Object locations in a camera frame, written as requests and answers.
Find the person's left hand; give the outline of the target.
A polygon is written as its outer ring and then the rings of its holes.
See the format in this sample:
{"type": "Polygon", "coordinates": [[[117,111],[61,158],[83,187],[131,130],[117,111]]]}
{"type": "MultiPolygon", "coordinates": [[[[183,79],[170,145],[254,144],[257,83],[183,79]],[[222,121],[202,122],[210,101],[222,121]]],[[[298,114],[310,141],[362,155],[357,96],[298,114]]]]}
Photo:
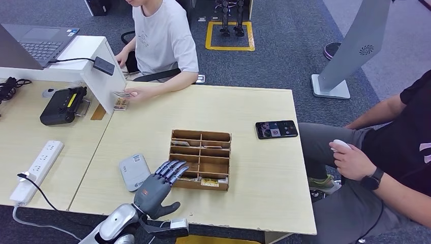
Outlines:
{"type": "Polygon", "coordinates": [[[124,90],[130,96],[127,98],[130,102],[142,102],[146,101],[155,96],[154,89],[152,87],[133,87],[124,90]]]}
{"type": "Polygon", "coordinates": [[[373,175],[377,167],[371,160],[354,145],[348,147],[330,142],[329,146],[335,150],[334,164],[338,172],[345,178],[359,181],[365,176],[373,175]]]}

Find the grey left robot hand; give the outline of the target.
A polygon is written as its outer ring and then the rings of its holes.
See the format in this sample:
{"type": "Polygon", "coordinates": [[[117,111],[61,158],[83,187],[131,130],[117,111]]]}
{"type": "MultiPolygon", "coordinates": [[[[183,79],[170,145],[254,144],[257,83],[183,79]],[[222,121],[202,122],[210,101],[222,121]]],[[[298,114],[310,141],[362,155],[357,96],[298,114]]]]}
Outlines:
{"type": "Polygon", "coordinates": [[[174,183],[188,170],[186,163],[184,160],[165,161],[138,188],[133,205],[152,220],[177,211],[180,207],[178,201],[167,206],[162,202],[174,183]]]}

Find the person's right hand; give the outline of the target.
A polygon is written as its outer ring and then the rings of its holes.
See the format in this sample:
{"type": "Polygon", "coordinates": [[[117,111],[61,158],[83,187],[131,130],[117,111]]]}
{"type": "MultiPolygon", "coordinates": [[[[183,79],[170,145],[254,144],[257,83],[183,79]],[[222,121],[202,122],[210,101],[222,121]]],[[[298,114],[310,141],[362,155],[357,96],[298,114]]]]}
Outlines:
{"type": "Polygon", "coordinates": [[[125,66],[126,61],[128,60],[128,56],[129,51],[127,50],[122,50],[115,56],[115,59],[121,68],[125,66]]]}

